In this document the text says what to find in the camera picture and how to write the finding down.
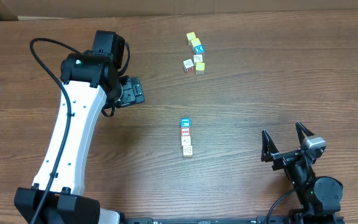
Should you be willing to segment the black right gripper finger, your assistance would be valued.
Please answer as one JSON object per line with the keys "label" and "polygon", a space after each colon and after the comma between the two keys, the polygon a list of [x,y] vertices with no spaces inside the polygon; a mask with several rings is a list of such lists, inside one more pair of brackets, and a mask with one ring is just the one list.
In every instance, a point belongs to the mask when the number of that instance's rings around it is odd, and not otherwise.
{"label": "black right gripper finger", "polygon": [[274,159],[275,156],[279,155],[279,151],[276,148],[274,142],[269,136],[268,132],[264,129],[262,131],[262,159]]}
{"label": "black right gripper finger", "polygon": [[297,121],[295,123],[295,127],[300,144],[303,144],[304,139],[310,140],[314,138],[314,134],[309,129],[307,129],[300,121]]}

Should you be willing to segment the wooden block red letter Y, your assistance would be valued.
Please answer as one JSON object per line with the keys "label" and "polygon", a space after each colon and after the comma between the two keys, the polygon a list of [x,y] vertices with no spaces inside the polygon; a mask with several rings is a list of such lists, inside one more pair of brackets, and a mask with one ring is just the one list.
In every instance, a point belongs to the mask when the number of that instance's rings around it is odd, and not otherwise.
{"label": "wooden block red letter Y", "polygon": [[189,128],[191,126],[191,120],[190,118],[182,118],[180,120],[180,126],[182,128]]}

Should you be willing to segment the wooden block red letter I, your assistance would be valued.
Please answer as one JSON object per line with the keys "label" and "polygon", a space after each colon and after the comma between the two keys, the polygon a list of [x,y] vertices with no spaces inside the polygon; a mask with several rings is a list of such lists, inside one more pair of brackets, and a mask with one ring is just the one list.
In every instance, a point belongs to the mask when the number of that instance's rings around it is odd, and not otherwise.
{"label": "wooden block red letter I", "polygon": [[190,127],[180,128],[181,136],[191,136],[191,129]]}

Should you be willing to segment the wooden block red apple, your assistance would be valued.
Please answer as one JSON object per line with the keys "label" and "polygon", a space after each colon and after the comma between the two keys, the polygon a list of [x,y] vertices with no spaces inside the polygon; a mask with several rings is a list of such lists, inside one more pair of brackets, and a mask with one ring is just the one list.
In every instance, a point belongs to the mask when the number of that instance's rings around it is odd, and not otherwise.
{"label": "wooden block red apple", "polygon": [[190,136],[182,136],[181,137],[181,145],[182,146],[190,146],[191,145],[191,137]]}

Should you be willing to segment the wooden block green side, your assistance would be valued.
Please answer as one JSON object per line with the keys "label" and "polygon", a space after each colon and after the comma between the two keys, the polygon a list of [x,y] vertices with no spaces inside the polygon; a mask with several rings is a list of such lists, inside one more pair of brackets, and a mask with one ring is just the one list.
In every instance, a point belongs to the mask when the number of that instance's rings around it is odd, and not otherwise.
{"label": "wooden block green side", "polygon": [[193,146],[182,146],[183,157],[193,157]]}

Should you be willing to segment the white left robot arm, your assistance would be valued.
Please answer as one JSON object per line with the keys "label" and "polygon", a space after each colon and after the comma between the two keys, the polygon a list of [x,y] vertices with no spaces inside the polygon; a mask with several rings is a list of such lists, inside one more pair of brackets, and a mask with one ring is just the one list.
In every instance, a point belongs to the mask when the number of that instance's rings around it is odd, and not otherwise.
{"label": "white left robot arm", "polygon": [[123,213],[101,208],[84,197],[85,167],[99,115],[145,101],[139,77],[125,74],[129,44],[115,32],[99,30],[91,49],[71,53],[56,77],[35,53],[61,90],[60,108],[45,159],[29,189],[19,187],[14,205],[27,223],[125,223]]}

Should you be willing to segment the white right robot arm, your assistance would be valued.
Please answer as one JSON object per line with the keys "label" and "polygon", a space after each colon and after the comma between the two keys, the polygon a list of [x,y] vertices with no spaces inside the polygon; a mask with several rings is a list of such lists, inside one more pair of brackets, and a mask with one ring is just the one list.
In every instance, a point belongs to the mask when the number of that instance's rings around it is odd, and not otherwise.
{"label": "white right robot arm", "polygon": [[[284,170],[293,188],[277,199],[261,223],[344,223],[337,217],[341,210],[343,185],[335,178],[316,176],[312,165],[323,155],[326,141],[312,133],[301,122],[295,124],[300,146],[294,151],[280,153],[266,130],[262,131],[262,162],[272,162],[273,170]],[[273,216],[274,208],[296,193],[301,208],[291,209],[285,217]]]}

